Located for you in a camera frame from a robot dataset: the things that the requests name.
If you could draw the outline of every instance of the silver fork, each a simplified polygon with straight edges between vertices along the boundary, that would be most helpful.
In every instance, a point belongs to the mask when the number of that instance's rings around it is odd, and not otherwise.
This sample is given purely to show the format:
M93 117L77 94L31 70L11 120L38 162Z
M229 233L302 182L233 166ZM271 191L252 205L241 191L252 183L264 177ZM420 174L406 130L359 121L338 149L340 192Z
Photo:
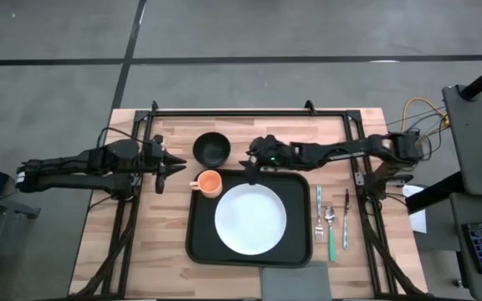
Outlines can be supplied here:
M321 186L318 185L316 189L317 196L317 224L314 228L315 240L317 242L323 241L323 225L321 225Z

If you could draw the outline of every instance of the gray mat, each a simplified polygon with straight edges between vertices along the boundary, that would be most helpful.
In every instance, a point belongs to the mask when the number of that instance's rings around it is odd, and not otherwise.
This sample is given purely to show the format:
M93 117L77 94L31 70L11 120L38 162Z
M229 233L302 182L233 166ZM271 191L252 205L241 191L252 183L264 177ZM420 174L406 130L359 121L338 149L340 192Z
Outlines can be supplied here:
M304 268L262 268L260 278L263 301L332 300L328 267L323 262Z

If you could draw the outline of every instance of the wooden table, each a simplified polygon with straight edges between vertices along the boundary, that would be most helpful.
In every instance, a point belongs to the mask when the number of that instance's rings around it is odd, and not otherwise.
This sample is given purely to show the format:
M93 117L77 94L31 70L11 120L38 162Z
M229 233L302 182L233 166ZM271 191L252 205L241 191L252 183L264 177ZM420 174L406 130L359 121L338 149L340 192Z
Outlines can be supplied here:
M135 110L114 110L110 126L131 133L134 113ZM366 135L387 133L382 109L361 109L361 116ZM346 139L342 120L336 117L154 118L152 134L164 135L164 146L173 155L186 159L187 169L167 179L162 195L154 192L154 177L144 178L127 298L261 298L258 268L200 265L192 262L185 252L191 194L188 182L203 170L192 156L192 144L199 135L208 131L221 132L230 140L232 153L222 166L227 169L240 169L238 161L246 159L244 152L257 136L273 134L285 143L294 140L330 144ZM106 142L122 138L122 135L110 131ZM375 169L380 161L372 159L372 164ZM316 185L322 186L322 206L332 205L336 209L337 261L328 263L333 297L371 297L372 287L349 161L332 162L301 174L310 183L312 224L315 224L316 217ZM341 247L346 188L352 192L347 251ZM97 191L92 203L106 196L104 192ZM89 212L70 285L71 293L84 287L107 256L115 209L115 202L107 201ZM391 254L414 284L427 291L407 209L399 202L387 199L383 202L382 215ZM311 260L328 261L326 240L314 243ZM118 284L120 262L121 257L115 266L113 288ZM382 286L386 288L384 267L378 255L377 266Z

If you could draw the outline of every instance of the white plate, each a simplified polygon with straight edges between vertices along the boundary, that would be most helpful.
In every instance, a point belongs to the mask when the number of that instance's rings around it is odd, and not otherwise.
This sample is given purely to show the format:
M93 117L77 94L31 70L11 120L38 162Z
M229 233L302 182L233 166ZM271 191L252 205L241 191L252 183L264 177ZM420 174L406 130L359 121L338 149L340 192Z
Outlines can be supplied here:
M229 248L244 255L258 255L276 246L286 222L280 198L260 184L230 189L215 212L218 236Z

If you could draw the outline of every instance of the gray floor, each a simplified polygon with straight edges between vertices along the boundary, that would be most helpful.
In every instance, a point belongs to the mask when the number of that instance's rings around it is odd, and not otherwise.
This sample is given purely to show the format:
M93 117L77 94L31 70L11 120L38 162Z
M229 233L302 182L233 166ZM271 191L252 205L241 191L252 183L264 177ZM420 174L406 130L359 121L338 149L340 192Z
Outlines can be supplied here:
M136 0L0 0L0 59L121 58ZM136 57L482 54L482 1L149 0ZM0 67L0 170L77 153L106 125L119 66ZM123 108L382 107L399 120L409 98L441 106L482 62L133 66ZM410 115L428 110L412 105ZM436 119L420 124L426 130ZM390 130L400 130L400 123ZM433 140L438 144L438 137ZM414 171L430 185L458 170L449 131ZM21 195L41 206L17 220L0 258L0 300L62 297L69 286L89 191ZM454 253L420 250L431 293L462 298ZM447 272L441 273L442 264Z

